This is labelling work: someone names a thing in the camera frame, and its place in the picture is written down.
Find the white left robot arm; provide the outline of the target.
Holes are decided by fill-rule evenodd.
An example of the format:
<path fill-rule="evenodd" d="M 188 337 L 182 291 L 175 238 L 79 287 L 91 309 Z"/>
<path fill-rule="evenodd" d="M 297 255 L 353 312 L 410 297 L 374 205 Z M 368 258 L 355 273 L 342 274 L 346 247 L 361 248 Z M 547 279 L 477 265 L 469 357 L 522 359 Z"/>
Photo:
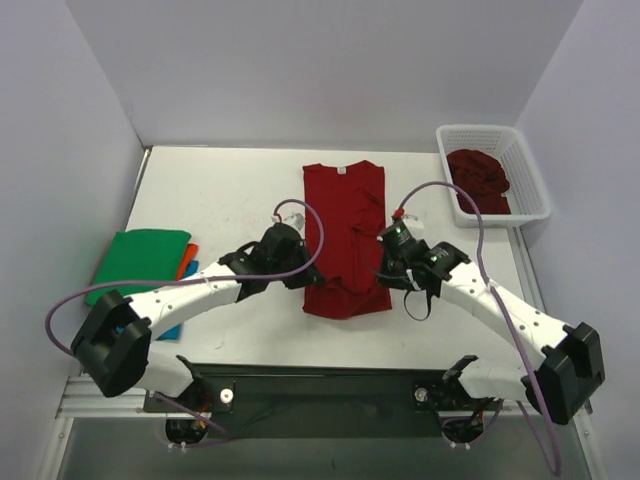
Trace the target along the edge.
<path fill-rule="evenodd" d="M 321 284 L 299 232 L 284 223 L 174 286 L 122 296 L 106 292 L 71 343 L 73 357 L 107 398 L 132 388 L 166 396 L 182 412 L 201 402 L 203 381 L 184 357 L 153 347 L 168 330 L 211 309 L 241 302 L 280 281 L 290 290 Z"/>

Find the red t shirt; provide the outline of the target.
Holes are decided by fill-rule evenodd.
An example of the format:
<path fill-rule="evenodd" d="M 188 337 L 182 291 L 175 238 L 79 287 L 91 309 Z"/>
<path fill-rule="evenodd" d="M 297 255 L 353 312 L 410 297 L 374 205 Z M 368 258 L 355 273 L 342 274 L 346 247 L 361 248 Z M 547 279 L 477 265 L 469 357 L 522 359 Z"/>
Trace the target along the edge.
<path fill-rule="evenodd" d="M 310 251 L 319 245 L 318 222 L 325 233 L 315 261 L 324 282 L 305 289 L 303 311 L 347 320 L 390 310 L 389 290 L 374 274 L 382 259 L 377 236 L 386 226 L 384 169 L 367 160 L 346 167 L 312 164 L 303 168 L 303 183 L 304 200 L 318 214 L 305 226 Z"/>

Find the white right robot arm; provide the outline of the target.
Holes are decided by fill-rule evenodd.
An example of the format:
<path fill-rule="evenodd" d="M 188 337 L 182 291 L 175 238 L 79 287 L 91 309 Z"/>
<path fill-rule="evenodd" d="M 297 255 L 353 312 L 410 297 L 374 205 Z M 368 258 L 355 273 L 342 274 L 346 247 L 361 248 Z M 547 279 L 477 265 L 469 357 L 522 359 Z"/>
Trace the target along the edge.
<path fill-rule="evenodd" d="M 463 357 L 443 376 L 448 404 L 465 408 L 476 399 L 527 401 L 566 425 L 605 379 L 599 333 L 571 326 L 536 309 L 492 281 L 481 266 L 447 242 L 429 247 L 405 223 L 396 221 L 377 237 L 383 254 L 377 275 L 382 285 L 405 293 L 423 292 L 455 305 L 509 342 L 518 367 Z"/>

